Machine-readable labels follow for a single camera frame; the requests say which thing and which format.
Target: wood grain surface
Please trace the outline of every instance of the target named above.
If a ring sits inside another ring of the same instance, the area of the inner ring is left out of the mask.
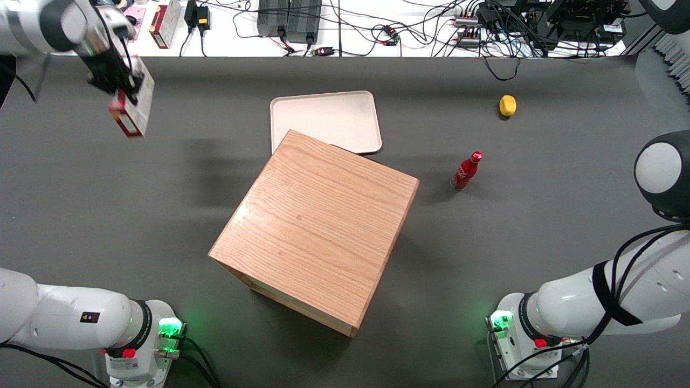
[[[285,294],[274,300],[304,313],[286,302],[299,300],[351,325],[354,335],[418,186],[414,177],[292,130],[209,256],[264,291]]]

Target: cardboard box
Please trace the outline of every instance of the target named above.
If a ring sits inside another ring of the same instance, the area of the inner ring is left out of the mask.
[[[159,48],[171,48],[179,23],[181,6],[172,0],[168,6],[158,6],[149,32]]]
[[[134,105],[122,89],[118,89],[115,96],[110,100],[108,110],[127,137],[144,137],[148,126],[155,82],[144,65],[144,61],[138,56],[132,57],[132,67],[133,73],[144,76],[141,88],[137,93],[137,104]]]
[[[419,184],[291,130],[208,254],[253,291],[354,337]]]

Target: gray table surface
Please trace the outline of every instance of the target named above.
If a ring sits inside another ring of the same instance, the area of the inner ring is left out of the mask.
[[[165,300],[227,387],[488,388],[483,319],[503,295],[611,258],[664,224],[633,180],[637,152],[664,129],[632,58],[524,60],[507,82],[478,59],[146,63],[157,86],[140,140],[115,126],[78,59],[53,61],[38,105],[13,87],[0,110],[0,265]],[[505,77],[515,62],[491,64]],[[354,340],[250,292],[206,256],[270,156],[270,101],[344,90],[375,96],[384,147],[372,158],[421,181]],[[496,113],[503,94],[517,99],[508,121]],[[455,193],[448,180],[475,149],[479,173]],[[686,387],[688,334],[681,320],[601,338],[587,387]],[[52,354],[90,366],[88,352]],[[0,351],[2,388],[79,386]],[[204,386],[174,365],[168,387]]]

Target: plastic tray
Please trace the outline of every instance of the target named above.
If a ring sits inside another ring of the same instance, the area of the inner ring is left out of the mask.
[[[358,154],[376,153],[382,147],[374,96],[365,90],[274,99],[271,154],[290,129]]]

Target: red bottle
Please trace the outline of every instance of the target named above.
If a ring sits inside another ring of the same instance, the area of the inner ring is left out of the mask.
[[[455,190],[460,191],[467,186],[470,179],[477,173],[477,167],[479,167],[477,164],[480,160],[482,160],[482,153],[475,151],[469,159],[460,164],[451,179],[451,186]]]

